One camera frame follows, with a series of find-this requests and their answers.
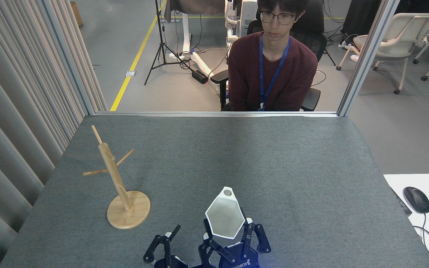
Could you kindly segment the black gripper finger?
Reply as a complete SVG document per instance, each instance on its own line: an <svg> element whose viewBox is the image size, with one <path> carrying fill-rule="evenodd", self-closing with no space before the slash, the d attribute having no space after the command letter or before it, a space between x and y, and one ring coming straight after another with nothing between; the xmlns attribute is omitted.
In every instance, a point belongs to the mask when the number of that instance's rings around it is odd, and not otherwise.
<svg viewBox="0 0 429 268"><path fill-rule="evenodd" d="M148 247L148 249L146 250L143 256L144 263L149 264L155 261L154 251L159 244L163 244L164 246L164 251L165 251L164 258L167 259L167 262L170 261L170 257L176 257L175 255L171 255L171 241L174 239L174 237L176 236L180 228L181 228L181 225L178 224L173 232L168 232L163 236L160 236L159 234L157 234L153 238L152 242L150 243L150 246Z"/></svg>
<svg viewBox="0 0 429 268"><path fill-rule="evenodd" d="M251 248L252 232L255 232L258 245L256 251L258 253L269 253L272 251L267 234L264 231L262 224L255 224L252 218L247 218L244 224L242 236L242 258L247 258Z"/></svg>
<svg viewBox="0 0 429 268"><path fill-rule="evenodd" d="M208 219L204 219L204 227L206 230L204 241L199 246L201 266L214 267L209 261L213 251L216 251L221 256L221 260L227 261L229 264L234 264L236 262L236 258L230 252L228 252L226 248L222 247L213 239L213 234Z"/></svg>

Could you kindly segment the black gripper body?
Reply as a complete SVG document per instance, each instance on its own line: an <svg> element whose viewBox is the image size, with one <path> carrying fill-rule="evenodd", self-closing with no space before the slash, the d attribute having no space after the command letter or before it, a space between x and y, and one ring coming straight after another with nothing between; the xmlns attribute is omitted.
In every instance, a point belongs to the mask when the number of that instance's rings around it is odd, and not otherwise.
<svg viewBox="0 0 429 268"><path fill-rule="evenodd" d="M224 247L230 253L235 257L235 262L231 263L227 261L224 257L220 258L219 261L219 268L259 268L259 261L258 261L258 253L255 249L249 248L247 253L242 253L243 244L242 243L235 243L233 245Z"/></svg>
<svg viewBox="0 0 429 268"><path fill-rule="evenodd" d="M154 264L155 268L188 268L188 265L178 257L170 257L170 261L162 258Z"/></svg>

